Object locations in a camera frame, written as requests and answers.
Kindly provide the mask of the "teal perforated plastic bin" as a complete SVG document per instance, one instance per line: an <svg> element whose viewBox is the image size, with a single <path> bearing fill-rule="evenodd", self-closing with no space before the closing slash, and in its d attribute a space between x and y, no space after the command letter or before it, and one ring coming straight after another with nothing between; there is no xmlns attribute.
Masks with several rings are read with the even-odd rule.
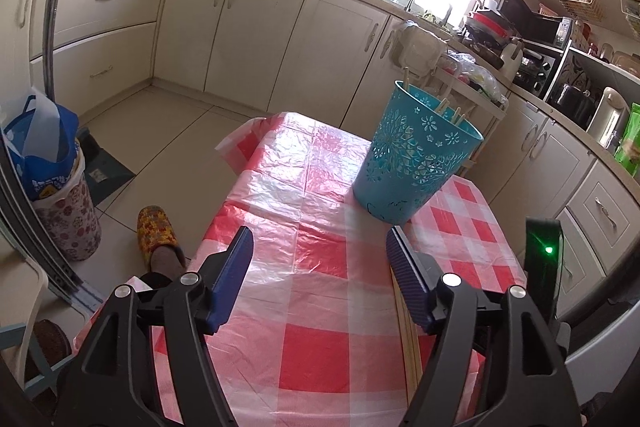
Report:
<svg viewBox="0 0 640 427"><path fill-rule="evenodd" d="M451 124L440 100L397 80L352 185L356 201L392 225L409 221L457 173L484 136L468 121Z"/></svg>

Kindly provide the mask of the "hanging white trash bin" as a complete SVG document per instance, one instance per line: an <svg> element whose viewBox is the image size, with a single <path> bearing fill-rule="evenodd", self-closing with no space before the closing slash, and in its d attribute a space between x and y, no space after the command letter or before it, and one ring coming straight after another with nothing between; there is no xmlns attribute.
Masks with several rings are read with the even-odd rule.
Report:
<svg viewBox="0 0 640 427"><path fill-rule="evenodd" d="M413 21L405 21L396 28L390 60L407 69L416 78L426 77L437 68L447 44L434 33L424 30Z"/></svg>

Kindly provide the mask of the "white thermos jug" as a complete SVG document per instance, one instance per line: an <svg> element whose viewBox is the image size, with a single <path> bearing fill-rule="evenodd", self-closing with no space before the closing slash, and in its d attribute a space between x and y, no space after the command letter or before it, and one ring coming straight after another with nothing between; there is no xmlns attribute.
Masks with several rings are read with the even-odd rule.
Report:
<svg viewBox="0 0 640 427"><path fill-rule="evenodd" d="M606 87L587 128L587 134L596 139L605 150L614 153L622 140L629 114L629 106L622 95L612 87Z"/></svg>

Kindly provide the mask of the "white rolling storage cart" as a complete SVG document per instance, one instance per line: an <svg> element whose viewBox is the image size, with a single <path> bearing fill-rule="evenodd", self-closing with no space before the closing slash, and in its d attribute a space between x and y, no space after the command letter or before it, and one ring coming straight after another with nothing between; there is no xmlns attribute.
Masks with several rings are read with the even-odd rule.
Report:
<svg viewBox="0 0 640 427"><path fill-rule="evenodd" d="M475 62L471 54L460 54L451 48L439 58L437 68L425 82L425 88L436 98L447 98L448 109L452 112L458 106L460 115L473 111L468 122L484 136L484 141L459 170L462 175L469 173L506 117L509 106L506 91L488 69Z"/></svg>

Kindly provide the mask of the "floral waste bin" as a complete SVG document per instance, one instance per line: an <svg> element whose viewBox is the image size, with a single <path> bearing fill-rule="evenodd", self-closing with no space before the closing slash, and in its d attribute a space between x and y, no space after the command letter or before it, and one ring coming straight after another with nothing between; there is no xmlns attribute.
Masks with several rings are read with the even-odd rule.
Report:
<svg viewBox="0 0 640 427"><path fill-rule="evenodd" d="M101 242L101 227L85 178L85 156L79 142L76 150L74 170L65 186L32 203L53 243L69 262L90 258Z"/></svg>

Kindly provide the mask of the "black toaster oven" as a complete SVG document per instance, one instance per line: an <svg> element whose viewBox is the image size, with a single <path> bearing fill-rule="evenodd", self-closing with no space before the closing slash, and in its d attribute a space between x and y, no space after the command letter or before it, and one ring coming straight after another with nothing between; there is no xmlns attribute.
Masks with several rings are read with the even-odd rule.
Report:
<svg viewBox="0 0 640 427"><path fill-rule="evenodd" d="M549 101L568 71L568 53L524 40L523 57L513 83L540 100Z"/></svg>

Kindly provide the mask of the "blue shopping bag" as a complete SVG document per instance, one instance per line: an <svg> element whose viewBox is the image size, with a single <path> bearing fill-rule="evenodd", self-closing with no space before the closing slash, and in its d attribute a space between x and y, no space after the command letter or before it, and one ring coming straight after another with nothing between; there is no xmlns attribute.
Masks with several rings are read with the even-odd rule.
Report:
<svg viewBox="0 0 640 427"><path fill-rule="evenodd" d="M32 202L47 199L70 180L78 156L78 127L74 112L36 88L30 89L21 111L3 127L18 179Z"/></svg>

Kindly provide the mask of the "red white checkered tablecloth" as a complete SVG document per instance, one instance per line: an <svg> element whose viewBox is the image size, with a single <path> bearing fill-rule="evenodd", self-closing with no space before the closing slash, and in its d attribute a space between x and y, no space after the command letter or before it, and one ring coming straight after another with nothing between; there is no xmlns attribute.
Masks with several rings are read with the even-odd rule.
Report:
<svg viewBox="0 0 640 427"><path fill-rule="evenodd" d="M282 113L206 113L164 152L177 171L149 202L171 210L192 268L236 230L254 254L232 316L207 340L242 426L396 426L405 357L385 251L387 225L352 195L366 140Z"/></svg>

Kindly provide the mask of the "yellow floral slipper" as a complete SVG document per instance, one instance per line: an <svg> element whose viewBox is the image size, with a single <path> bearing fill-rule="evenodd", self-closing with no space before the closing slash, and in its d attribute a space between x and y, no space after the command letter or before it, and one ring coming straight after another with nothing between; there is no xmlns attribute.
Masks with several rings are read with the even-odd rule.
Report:
<svg viewBox="0 0 640 427"><path fill-rule="evenodd" d="M160 206L146 206L137 221L139 251L148 272L142 280L150 286L168 285L186 272L186 257L171 222Z"/></svg>

